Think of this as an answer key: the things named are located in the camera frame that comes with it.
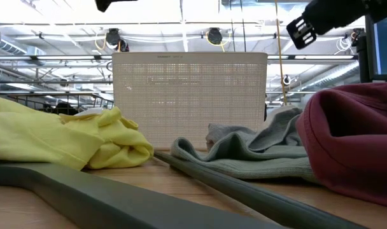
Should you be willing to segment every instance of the wooden table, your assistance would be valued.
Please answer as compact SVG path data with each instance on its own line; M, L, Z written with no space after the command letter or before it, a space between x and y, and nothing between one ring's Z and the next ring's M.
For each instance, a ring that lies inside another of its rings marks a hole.
M89 173L271 222L265 216L180 171L169 168L166 163L155 158L140 167L92 170ZM363 226L387 228L387 207L338 195L325 188L304 182L269 181L267 183L264 181L255 182L255 184ZM72 229L77 227L35 194L20 188L0 187L0 228Z

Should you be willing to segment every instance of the gray towel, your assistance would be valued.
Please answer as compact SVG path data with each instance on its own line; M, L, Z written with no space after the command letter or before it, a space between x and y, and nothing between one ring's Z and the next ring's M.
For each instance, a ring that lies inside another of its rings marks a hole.
M180 137L172 144L171 155L239 179L301 177L317 183L295 129L301 112L294 106L276 109L259 132L209 124L209 153L197 152Z

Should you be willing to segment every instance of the yellow cloth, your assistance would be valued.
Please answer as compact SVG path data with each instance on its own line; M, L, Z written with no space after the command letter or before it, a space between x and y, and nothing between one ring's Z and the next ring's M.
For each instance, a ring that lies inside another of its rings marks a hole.
M78 170L133 167L153 156L137 128L117 107L69 116L0 98L0 160L52 162Z

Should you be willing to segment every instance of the cloth fold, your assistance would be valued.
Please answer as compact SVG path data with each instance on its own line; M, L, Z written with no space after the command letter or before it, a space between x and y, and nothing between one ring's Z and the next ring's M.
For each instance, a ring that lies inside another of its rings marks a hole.
M0 98L0 160L51 162L80 170L137 166L153 147L120 110L48 114Z
M387 83L316 93L297 130L323 185L387 206Z
M171 155L239 179L301 177L316 183L295 130L301 112L294 106L279 108L267 117L259 132L210 124L206 136L209 153L197 152L180 137L172 144Z

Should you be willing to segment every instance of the mesh panel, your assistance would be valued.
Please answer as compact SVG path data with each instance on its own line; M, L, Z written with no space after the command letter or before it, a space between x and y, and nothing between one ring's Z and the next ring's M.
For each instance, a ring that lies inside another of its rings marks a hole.
M206 149L209 123L259 129L264 53L116 53L115 105L156 148L186 137Z

